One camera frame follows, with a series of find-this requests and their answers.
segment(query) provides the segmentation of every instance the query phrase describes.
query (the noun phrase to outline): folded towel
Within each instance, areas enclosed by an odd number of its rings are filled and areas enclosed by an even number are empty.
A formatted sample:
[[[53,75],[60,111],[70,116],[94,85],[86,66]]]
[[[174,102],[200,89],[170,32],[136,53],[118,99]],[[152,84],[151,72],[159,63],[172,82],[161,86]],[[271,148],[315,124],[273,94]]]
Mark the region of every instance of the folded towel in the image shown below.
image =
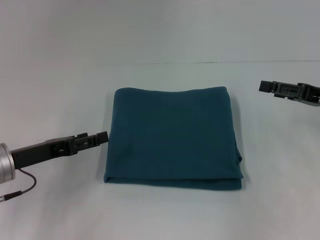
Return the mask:
[[[105,182],[237,190],[241,160],[225,87],[115,92]]]

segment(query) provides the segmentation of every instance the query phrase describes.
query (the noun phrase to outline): white tabletop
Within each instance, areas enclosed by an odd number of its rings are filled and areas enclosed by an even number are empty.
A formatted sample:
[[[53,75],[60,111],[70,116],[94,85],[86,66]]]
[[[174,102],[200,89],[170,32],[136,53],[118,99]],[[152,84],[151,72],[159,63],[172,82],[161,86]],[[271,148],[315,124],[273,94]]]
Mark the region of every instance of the white tabletop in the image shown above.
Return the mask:
[[[320,87],[316,0],[1,0],[0,126],[11,150],[110,131],[123,87],[226,86],[243,188],[106,184],[108,144],[27,167],[3,240],[318,240],[320,108],[259,92]],[[0,195],[24,190],[16,173]]]

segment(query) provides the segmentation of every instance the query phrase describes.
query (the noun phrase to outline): metal cylinder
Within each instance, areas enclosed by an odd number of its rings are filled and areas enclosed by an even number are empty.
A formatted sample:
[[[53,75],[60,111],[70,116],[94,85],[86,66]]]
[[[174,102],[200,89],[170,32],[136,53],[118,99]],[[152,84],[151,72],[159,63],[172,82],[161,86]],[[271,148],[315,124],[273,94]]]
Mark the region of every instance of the metal cylinder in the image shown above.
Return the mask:
[[[15,179],[14,159],[5,143],[0,143],[0,184]]]

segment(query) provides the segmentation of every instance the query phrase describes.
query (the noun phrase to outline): white wall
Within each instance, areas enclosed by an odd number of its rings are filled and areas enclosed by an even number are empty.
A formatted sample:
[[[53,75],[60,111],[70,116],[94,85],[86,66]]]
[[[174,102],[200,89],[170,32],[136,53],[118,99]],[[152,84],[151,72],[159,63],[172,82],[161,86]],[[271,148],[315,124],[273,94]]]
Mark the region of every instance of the white wall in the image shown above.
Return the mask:
[[[258,92],[320,87],[317,0],[1,0],[0,142],[110,131],[122,87],[226,86],[241,191],[103,183],[107,145],[26,168],[4,240],[317,240],[320,108]],[[20,172],[0,194],[24,190]]]

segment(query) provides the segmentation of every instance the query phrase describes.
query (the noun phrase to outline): teal towel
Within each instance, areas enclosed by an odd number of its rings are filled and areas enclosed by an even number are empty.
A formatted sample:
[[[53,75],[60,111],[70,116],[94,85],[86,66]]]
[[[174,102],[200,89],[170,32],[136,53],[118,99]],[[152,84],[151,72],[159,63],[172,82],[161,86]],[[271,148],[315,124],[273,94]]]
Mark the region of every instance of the teal towel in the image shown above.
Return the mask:
[[[237,190],[241,160],[225,87],[115,92],[105,182]]]

